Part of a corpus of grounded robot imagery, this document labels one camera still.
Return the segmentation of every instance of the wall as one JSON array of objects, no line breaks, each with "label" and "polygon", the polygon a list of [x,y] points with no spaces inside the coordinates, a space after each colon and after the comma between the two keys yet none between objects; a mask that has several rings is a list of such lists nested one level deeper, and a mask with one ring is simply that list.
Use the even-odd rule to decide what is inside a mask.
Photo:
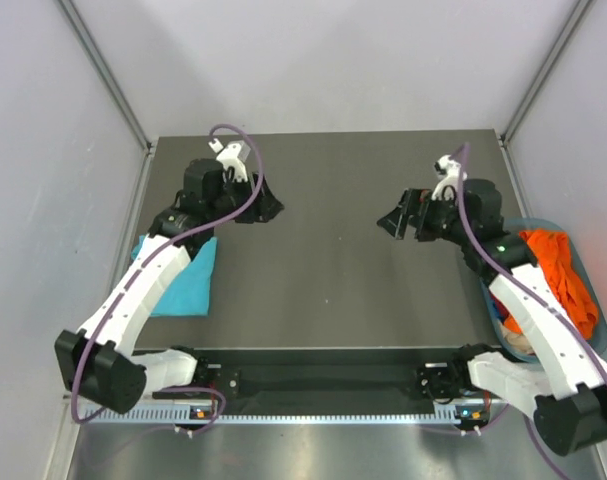
[{"label": "wall", "polygon": [[0,479],[41,478],[54,340],[100,305],[143,159],[51,0],[0,0]]},{"label": "wall", "polygon": [[76,0],[147,134],[496,128],[574,0]]},{"label": "wall", "polygon": [[512,148],[530,209],[570,232],[607,318],[607,0],[595,2]]}]

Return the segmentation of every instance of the plastic bin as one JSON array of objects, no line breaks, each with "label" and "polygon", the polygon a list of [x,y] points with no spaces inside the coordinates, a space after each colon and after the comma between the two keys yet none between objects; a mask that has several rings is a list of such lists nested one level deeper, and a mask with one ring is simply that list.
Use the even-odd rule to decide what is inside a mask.
[{"label": "plastic bin", "polygon": [[[505,229],[518,233],[523,230],[535,230],[537,228],[544,228],[550,231],[562,232],[563,229],[558,225],[549,222],[547,220],[540,220],[536,218],[516,218],[505,221]],[[590,346],[594,349],[594,351],[598,354],[602,354],[605,352],[607,348],[607,323],[605,321],[605,317],[603,316],[603,311],[601,310],[601,306],[599,305],[598,299],[594,294],[594,289],[592,288],[592,284],[590,283],[590,279],[587,276],[587,272],[585,271],[585,267],[583,266],[583,262],[581,262],[581,258],[576,252],[576,248],[574,248],[574,244],[572,243],[572,239],[570,239],[570,250],[572,252],[572,268],[574,271],[581,277],[585,286],[587,287],[592,299],[596,303],[596,306],[599,310],[599,321],[594,328],[594,332],[592,334],[592,338],[588,340]],[[494,301],[490,297],[490,292],[488,289],[481,283],[481,290],[483,291],[483,297],[485,298],[485,302],[487,304],[488,311],[490,312],[490,318],[492,319],[492,326],[494,327],[494,331],[496,332],[496,336],[499,338],[499,342],[507,350],[511,355],[513,355],[518,360],[529,363],[538,363],[538,358],[536,355],[526,355],[515,350],[510,344],[508,344],[503,335],[501,334],[501,320],[498,317],[496,306],[494,305]]]}]

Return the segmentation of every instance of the turquoise towel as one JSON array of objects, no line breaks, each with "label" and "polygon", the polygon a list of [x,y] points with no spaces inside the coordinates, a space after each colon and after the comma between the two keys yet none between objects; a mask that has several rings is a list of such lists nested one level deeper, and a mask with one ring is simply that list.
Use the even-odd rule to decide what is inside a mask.
[{"label": "turquoise towel", "polygon": [[[132,250],[136,258],[145,235]],[[209,239],[196,258],[174,279],[152,312],[153,317],[205,316],[210,309],[210,279],[216,259],[216,237]]]}]

